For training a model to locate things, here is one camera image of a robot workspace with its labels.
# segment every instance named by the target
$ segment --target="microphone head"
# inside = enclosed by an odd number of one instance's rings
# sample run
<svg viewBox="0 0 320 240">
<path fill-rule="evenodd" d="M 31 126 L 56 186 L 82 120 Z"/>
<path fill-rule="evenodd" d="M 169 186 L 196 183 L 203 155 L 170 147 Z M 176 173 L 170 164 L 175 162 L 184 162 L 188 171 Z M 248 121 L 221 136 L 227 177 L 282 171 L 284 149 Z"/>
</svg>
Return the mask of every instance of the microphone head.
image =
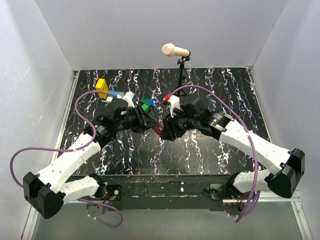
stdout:
<svg viewBox="0 0 320 240">
<path fill-rule="evenodd" d="M 163 45 L 162 47 L 162 52 L 164 55 L 166 55 L 167 57 L 171 57 L 175 54 L 175 45 L 173 45 L 172 43 L 167 43 L 166 45 Z"/>
</svg>

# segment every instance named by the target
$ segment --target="green block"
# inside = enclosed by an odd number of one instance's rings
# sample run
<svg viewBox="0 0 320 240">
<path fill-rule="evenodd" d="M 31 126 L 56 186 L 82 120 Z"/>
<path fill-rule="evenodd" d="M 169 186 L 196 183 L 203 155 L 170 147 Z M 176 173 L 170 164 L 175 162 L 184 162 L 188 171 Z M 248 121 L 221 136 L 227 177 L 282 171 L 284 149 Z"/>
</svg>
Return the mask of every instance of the green block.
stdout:
<svg viewBox="0 0 320 240">
<path fill-rule="evenodd" d="M 145 99 L 142 99 L 142 100 L 141 100 L 141 103 L 143 103 L 144 105 L 147 105 L 148 107 L 151 106 L 150 102 L 148 102 L 148 101 L 145 100 Z"/>
<path fill-rule="evenodd" d="M 150 105 L 148 106 L 147 104 L 143 104 L 141 107 L 143 111 L 145 111 L 146 113 L 149 112 L 151 109 L 151 106 Z"/>
</svg>

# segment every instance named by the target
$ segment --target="red cap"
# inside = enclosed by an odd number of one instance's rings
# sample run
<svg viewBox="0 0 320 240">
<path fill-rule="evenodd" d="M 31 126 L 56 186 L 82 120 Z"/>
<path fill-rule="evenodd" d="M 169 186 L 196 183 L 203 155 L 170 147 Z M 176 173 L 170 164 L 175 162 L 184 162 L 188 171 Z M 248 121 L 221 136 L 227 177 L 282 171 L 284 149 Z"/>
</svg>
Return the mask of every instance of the red cap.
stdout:
<svg viewBox="0 0 320 240">
<path fill-rule="evenodd" d="M 170 99 L 170 95 L 169 94 L 164 97 L 164 100 L 167 101 L 167 102 L 168 102 L 169 99 Z"/>
</svg>

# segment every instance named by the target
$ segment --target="gray floor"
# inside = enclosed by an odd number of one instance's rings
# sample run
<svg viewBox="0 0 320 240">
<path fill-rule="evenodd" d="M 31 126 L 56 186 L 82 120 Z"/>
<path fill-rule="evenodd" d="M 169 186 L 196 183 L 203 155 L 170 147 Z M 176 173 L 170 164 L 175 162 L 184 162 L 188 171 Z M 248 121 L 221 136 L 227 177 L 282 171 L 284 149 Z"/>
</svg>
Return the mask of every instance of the gray floor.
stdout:
<svg viewBox="0 0 320 240">
<path fill-rule="evenodd" d="M 86 204 L 70 203 L 53 218 L 38 217 L 33 240 L 300 240 L 290 202 L 260 202 L 239 223 L 207 210 L 125 210 L 121 226 L 111 228 L 87 216 Z M 116 223 L 116 212 L 103 219 Z"/>
</svg>

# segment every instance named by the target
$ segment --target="cable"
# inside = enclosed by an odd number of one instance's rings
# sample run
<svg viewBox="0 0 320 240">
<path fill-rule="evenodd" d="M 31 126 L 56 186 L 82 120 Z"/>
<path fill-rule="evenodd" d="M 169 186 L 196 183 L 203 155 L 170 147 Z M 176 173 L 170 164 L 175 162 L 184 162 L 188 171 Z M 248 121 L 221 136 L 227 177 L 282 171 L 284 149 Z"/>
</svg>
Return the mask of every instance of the cable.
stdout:
<svg viewBox="0 0 320 240">
<path fill-rule="evenodd" d="M 82 202 L 85 202 L 85 203 L 88 203 L 88 204 L 97 204 L 96 201 L 90 201 L 90 200 L 86 200 L 86 199 L 83 199 L 83 198 L 79 198 L 78 200 L 79 200 L 79 201 L 82 201 Z M 105 206 L 105 207 L 107 207 L 107 208 L 109 208 L 109 209 L 112 209 L 112 210 L 116 211 L 116 212 L 120 215 L 120 218 L 121 218 L 120 221 L 119 221 L 117 224 L 111 224 L 111 223 L 103 220 L 103 219 L 100 218 L 100 217 L 96 217 L 95 215 L 89 214 L 88 216 L 90 216 L 90 217 L 92 217 L 93 219 L 98 220 L 98 221 L 100 221 L 100 222 L 104 223 L 105 225 L 107 225 L 107 226 L 109 226 L 109 227 L 112 227 L 112 228 L 116 228 L 116 227 L 120 226 L 120 224 L 121 224 L 122 221 L 124 220 L 124 216 L 122 215 L 121 211 L 118 210 L 117 208 L 115 208 L 114 206 L 110 206 L 110 205 L 108 205 L 108 204 L 99 203 L 99 205 Z"/>
<path fill-rule="evenodd" d="M 89 146 L 94 141 L 96 134 L 97 134 L 96 128 L 88 119 L 86 119 L 84 116 L 82 116 L 81 113 L 78 111 L 78 103 L 84 96 L 86 96 L 88 94 L 95 94 L 95 93 L 102 93 L 102 94 L 107 94 L 107 95 L 111 95 L 113 97 L 116 97 L 116 95 L 109 93 L 109 92 L 87 91 L 76 99 L 76 101 L 74 103 L 74 111 L 79 116 L 79 118 L 81 118 L 83 121 L 87 122 L 91 126 L 92 131 L 93 131 L 93 136 L 92 136 L 91 140 L 88 143 L 86 143 L 76 149 L 58 149 L 58 148 L 48 148 L 48 147 L 36 147 L 36 146 L 25 147 L 25 148 L 20 149 L 15 154 L 13 154 L 13 156 L 10 160 L 10 173 L 11 173 L 13 180 L 16 182 L 16 184 L 18 184 L 21 188 L 24 187 L 23 184 L 21 182 L 19 182 L 19 180 L 16 178 L 16 175 L 14 173 L 14 160 L 18 154 L 20 154 L 24 151 L 28 151 L 28 150 L 40 150 L 40 151 L 49 151 L 49 152 L 69 153 L 69 152 L 74 152 L 74 151 L 84 149 L 85 147 Z"/>
<path fill-rule="evenodd" d="M 249 130 L 245 124 L 245 122 L 241 119 L 241 117 L 239 117 L 235 111 L 233 111 L 226 103 L 224 103 L 217 95 L 215 95 L 212 91 L 210 91 L 209 89 L 206 89 L 203 86 L 198 86 L 198 85 L 184 85 L 181 87 L 178 87 L 176 90 L 174 90 L 173 92 L 170 93 L 170 96 L 172 96 L 173 94 L 175 94 L 177 91 L 181 90 L 181 89 L 185 89 L 185 88 L 198 88 L 198 89 L 202 89 L 205 90 L 206 92 L 208 92 L 209 94 L 211 94 L 212 96 L 214 96 L 225 108 L 227 108 L 230 113 L 232 113 L 241 123 L 241 125 L 243 126 L 244 131 L 248 134 L 248 140 L 250 142 L 251 148 L 252 148 L 252 153 L 253 153 L 253 162 L 254 162 L 254 177 L 253 177 L 253 183 L 252 183 L 252 187 L 251 187 L 251 191 L 249 193 L 249 197 L 248 200 L 246 201 L 243 210 L 241 211 L 240 215 L 238 216 L 238 218 L 235 220 L 236 223 L 238 223 L 243 216 L 249 214 L 249 212 L 251 212 L 258 200 L 259 200 L 259 196 L 260 196 L 260 191 L 257 191 L 257 194 L 254 196 L 254 199 L 251 203 L 251 200 L 253 198 L 254 192 L 255 192 L 255 188 L 257 185 L 257 179 L 258 179 L 258 160 L 257 160 L 257 153 L 256 153 L 256 149 L 254 146 L 254 142 L 252 141 L 252 138 L 249 134 Z"/>
</svg>

